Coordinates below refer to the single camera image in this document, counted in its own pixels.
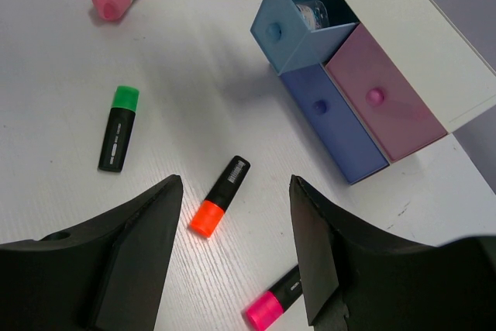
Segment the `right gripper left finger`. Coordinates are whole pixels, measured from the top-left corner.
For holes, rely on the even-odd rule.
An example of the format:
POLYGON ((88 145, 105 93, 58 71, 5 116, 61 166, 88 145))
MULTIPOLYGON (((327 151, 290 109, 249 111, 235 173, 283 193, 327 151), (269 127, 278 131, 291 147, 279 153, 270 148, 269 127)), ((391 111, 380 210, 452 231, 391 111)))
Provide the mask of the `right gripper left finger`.
POLYGON ((41 240, 1 246, 3 330, 152 330, 181 212, 171 175, 41 240))

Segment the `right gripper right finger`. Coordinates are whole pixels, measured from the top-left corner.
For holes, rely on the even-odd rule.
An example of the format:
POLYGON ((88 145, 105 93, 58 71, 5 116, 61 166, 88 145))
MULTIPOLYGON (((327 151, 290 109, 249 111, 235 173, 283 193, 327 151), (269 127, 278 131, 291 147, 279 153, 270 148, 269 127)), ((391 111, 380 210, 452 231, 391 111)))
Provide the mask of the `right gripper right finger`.
POLYGON ((289 195, 312 328, 495 328, 493 236, 431 247, 371 225, 299 176, 291 178, 289 195))

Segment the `clear paper clip jar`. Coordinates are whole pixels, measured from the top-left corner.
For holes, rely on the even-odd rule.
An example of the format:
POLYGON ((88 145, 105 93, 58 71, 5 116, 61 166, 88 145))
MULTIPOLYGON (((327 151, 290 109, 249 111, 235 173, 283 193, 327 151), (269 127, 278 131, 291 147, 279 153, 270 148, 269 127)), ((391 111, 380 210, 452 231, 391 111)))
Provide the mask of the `clear paper clip jar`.
POLYGON ((295 5, 310 30, 329 27, 329 16, 323 2, 319 0, 308 0, 297 2, 295 5))

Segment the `light blue drawer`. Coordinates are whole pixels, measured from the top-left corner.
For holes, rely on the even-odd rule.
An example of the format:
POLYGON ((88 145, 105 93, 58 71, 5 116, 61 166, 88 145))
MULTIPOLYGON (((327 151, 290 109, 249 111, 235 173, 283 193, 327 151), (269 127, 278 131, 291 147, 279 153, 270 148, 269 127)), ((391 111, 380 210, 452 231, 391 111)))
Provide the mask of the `light blue drawer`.
POLYGON ((296 7, 308 0, 263 0, 250 32, 279 74, 328 60, 359 23, 345 0, 319 0, 329 27, 310 30, 296 7))

